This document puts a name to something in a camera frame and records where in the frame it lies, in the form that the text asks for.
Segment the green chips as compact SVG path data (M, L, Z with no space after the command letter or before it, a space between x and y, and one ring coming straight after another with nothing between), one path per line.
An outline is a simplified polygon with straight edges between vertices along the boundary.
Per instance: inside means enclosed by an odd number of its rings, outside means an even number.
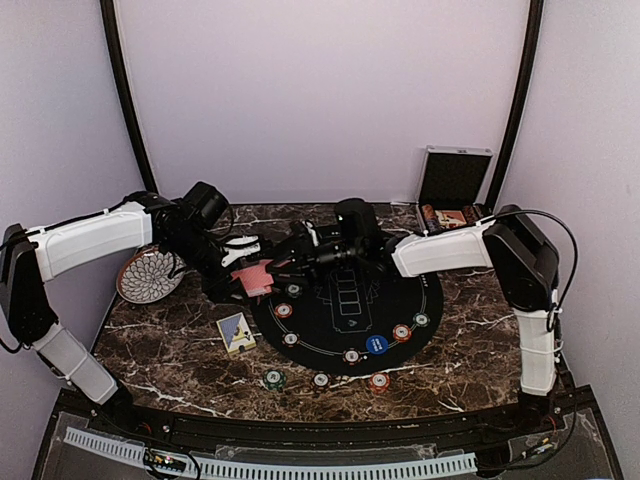
M299 298L303 294L303 288L297 284L288 284L285 293L291 298Z

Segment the red back card deck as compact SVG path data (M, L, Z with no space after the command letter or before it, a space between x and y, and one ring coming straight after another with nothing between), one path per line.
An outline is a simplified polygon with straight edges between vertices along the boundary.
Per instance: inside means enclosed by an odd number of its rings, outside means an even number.
M266 271L266 264L259 263L231 273L239 279L248 297L258 297L272 292L273 277Z

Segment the red 5 chips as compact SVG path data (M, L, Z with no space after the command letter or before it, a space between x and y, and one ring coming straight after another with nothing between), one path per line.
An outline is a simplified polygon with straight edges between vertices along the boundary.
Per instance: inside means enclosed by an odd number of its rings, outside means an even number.
M405 324L398 324L393 328L394 340L400 343L404 343L410 340L412 336L412 329Z
M293 307L288 303L280 303L274 307L274 314L277 318L288 318L293 313Z

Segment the green chips mat edge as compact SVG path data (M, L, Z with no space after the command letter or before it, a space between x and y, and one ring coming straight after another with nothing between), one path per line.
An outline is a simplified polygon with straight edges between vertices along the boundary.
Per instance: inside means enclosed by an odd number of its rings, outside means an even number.
M430 318L426 313L416 313L413 317L413 321L418 326L426 327L430 323Z

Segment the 100 chips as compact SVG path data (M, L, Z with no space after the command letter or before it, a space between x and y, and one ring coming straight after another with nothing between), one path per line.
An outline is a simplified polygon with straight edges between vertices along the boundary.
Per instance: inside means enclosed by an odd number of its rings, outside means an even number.
M361 361L361 355L356 349L345 350L342 358L348 365L356 365Z

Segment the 100 chips mat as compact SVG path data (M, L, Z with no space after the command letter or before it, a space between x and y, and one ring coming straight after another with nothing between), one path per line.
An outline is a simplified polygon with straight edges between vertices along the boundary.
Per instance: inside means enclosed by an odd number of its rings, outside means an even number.
M293 332L288 332L283 335L282 343L285 346L292 348L299 343L299 336Z

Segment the red 5 chip stack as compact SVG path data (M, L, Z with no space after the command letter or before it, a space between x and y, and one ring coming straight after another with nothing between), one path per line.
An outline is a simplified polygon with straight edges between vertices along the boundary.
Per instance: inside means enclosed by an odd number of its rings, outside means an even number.
M391 385L390 376L384 372L377 372L368 379L369 389L374 394L382 394L386 392Z

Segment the black orange 100 chip stack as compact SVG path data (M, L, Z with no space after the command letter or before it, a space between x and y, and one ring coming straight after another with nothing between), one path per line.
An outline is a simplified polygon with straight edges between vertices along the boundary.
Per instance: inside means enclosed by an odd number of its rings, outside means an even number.
M312 386L314 389L324 390L327 389L330 385L331 377L326 373L317 373L312 378Z

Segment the green chip stack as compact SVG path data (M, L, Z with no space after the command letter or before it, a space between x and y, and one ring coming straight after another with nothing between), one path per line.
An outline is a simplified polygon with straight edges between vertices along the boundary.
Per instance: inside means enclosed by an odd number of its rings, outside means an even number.
M263 375L263 383L270 391L282 390L287 382L286 374L281 370L267 370Z

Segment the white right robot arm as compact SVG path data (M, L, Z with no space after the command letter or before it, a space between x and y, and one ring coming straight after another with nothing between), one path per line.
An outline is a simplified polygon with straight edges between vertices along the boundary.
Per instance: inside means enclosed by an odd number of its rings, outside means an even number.
M385 233L371 204L361 198L334 207L337 235L322 239L317 228L295 221L291 234L279 243L266 270L277 282L309 284L330 266L358 262L379 273L402 277L471 267L494 270L503 296L518 322L520 390L528 396L510 413L510 424L521 434L534 432L549 416L542 397L556 382L558 337L556 318L559 253L532 221L534 211L516 205L470 225L439 233L396 237Z

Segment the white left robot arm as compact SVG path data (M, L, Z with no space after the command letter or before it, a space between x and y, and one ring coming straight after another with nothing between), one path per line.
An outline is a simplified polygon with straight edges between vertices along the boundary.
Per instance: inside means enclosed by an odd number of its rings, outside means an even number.
M114 207L46 227L8 227L1 246L1 308L19 346L33 348L89 400L120 436L141 427L140 412L121 397L127 390L58 320L45 283L77 266L147 245L175 254L204 281L214 300L242 298L231 267L259 251L256 236L220 240L212 229L229 209L213 186L199 182L169 200L140 191Z

